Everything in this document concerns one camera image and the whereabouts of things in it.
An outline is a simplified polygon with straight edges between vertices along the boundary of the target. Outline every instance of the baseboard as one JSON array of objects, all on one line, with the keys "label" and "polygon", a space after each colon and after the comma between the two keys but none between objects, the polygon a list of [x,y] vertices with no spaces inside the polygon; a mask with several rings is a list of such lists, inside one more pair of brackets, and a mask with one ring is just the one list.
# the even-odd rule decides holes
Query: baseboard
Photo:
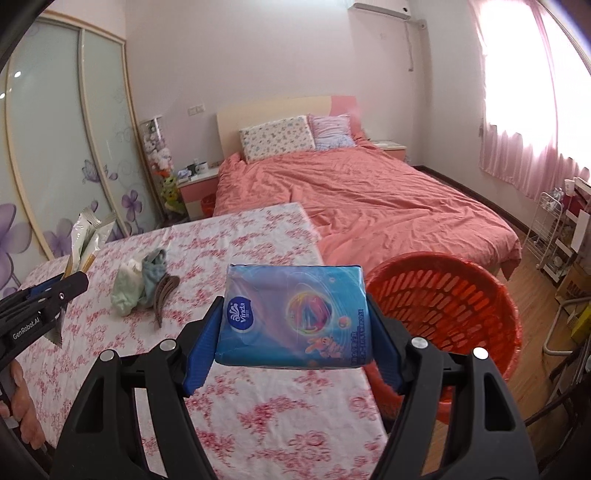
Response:
[{"label": "baseboard", "polygon": [[431,175],[435,178],[438,178],[440,180],[443,180],[445,183],[448,183],[449,185],[454,187],[456,190],[459,190],[460,192],[465,193],[469,197],[472,197],[473,199],[478,200],[481,204],[486,205],[488,208],[490,208],[497,215],[499,215],[500,217],[503,217],[507,222],[515,225],[523,233],[527,233],[530,230],[529,227],[526,224],[524,224],[521,220],[518,220],[517,218],[515,218],[513,215],[511,215],[505,209],[502,209],[501,207],[499,207],[496,203],[491,202],[489,199],[480,195],[480,193],[476,193],[474,190],[466,187],[465,185],[462,185],[458,181],[451,179],[450,177],[446,177],[443,173],[439,173],[438,171],[435,171],[432,168],[426,167],[425,165],[417,165],[417,166],[415,166],[415,169],[418,171],[428,173],[429,175]]}]

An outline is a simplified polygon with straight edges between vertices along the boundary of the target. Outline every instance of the hand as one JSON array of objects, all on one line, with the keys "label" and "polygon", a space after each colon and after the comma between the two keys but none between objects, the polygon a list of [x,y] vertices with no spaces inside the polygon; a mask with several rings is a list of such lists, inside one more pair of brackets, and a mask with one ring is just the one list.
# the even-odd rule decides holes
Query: hand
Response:
[{"label": "hand", "polygon": [[[37,420],[35,405],[29,395],[25,379],[22,376],[22,367],[14,360],[10,364],[10,373],[17,385],[17,390],[11,401],[12,415],[21,426],[21,439],[24,443],[30,443],[34,450],[45,443],[45,434],[41,423]],[[0,401],[0,415],[3,419],[10,418],[10,410]]]}]

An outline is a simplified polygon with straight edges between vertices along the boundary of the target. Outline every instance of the butterfly decal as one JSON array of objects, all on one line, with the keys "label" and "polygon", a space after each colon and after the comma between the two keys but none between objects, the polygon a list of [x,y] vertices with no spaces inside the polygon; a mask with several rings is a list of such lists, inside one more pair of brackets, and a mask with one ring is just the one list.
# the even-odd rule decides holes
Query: butterfly decal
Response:
[{"label": "butterfly decal", "polygon": [[[82,167],[82,173],[84,174],[82,183],[86,183],[86,180],[91,181],[92,183],[100,183],[99,171],[96,169],[94,162],[88,159],[85,160],[84,166]],[[105,176],[109,180],[117,180],[119,178],[119,174],[116,172],[109,174],[109,169],[107,168],[107,165],[105,165]]]}]

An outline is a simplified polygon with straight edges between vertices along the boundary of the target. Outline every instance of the light green cloth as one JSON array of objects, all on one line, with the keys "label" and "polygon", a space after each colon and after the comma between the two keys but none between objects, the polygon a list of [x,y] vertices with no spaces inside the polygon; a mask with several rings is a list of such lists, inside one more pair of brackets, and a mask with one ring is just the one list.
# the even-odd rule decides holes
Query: light green cloth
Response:
[{"label": "light green cloth", "polygon": [[111,291],[111,305],[117,314],[126,317],[138,304],[143,291],[142,266],[132,258],[119,267]]},{"label": "light green cloth", "polygon": [[146,309],[153,307],[156,286],[165,275],[164,248],[157,248],[146,255],[141,264],[132,258],[121,265],[111,291],[111,304],[115,311],[126,317],[137,305]]}]

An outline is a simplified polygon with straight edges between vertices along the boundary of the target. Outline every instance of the window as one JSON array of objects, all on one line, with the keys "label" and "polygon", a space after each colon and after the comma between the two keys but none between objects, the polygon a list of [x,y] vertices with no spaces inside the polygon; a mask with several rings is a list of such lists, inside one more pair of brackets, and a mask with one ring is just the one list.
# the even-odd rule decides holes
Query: window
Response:
[{"label": "window", "polygon": [[569,38],[534,1],[475,3],[487,123],[519,133],[534,155],[555,144],[564,158],[591,167],[591,76]]}]

